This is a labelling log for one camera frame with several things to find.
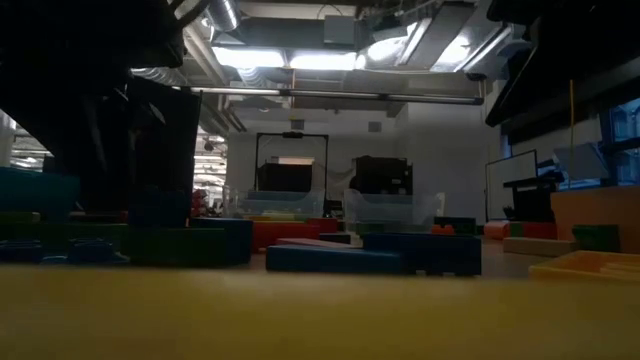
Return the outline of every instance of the whiteboard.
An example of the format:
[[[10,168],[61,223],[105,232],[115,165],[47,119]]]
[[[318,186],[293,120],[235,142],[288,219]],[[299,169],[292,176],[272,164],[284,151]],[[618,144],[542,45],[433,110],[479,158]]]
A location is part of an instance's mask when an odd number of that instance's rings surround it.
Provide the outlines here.
[[[506,218],[502,209],[506,206],[513,207],[513,193],[511,188],[504,187],[504,183],[538,176],[536,161],[536,151],[532,150],[487,164],[487,215],[489,220]]]

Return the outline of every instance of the floor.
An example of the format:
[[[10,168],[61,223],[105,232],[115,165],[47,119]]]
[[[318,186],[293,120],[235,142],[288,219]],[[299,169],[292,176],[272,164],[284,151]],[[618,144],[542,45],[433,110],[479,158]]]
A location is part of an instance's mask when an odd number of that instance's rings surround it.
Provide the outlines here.
[[[529,266],[550,260],[551,258],[533,255],[509,254],[502,252],[502,242],[484,240],[482,245],[482,277],[490,279],[526,279]],[[256,254],[249,266],[242,269],[252,271],[265,270],[265,255]]]

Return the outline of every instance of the yellow table surface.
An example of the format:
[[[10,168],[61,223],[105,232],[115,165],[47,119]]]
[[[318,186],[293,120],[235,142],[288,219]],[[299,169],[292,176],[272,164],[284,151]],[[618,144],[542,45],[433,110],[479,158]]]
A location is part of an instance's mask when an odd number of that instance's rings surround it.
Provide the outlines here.
[[[638,359],[640,287],[0,268],[0,359]]]

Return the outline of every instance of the clear plastic bin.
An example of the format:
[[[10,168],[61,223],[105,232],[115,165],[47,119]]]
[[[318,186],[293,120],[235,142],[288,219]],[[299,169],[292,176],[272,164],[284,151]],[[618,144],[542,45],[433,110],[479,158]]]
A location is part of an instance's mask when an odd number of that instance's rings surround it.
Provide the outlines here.
[[[444,193],[436,195],[373,195],[344,191],[344,219],[348,224],[395,223],[433,225],[444,213]]]
[[[304,220],[307,217],[321,217],[324,210],[324,190],[299,193],[240,191],[225,187],[222,197],[225,215],[229,217],[264,215],[279,218],[290,214],[295,219]]]
[[[640,255],[575,251],[529,268],[535,280],[640,281]]]

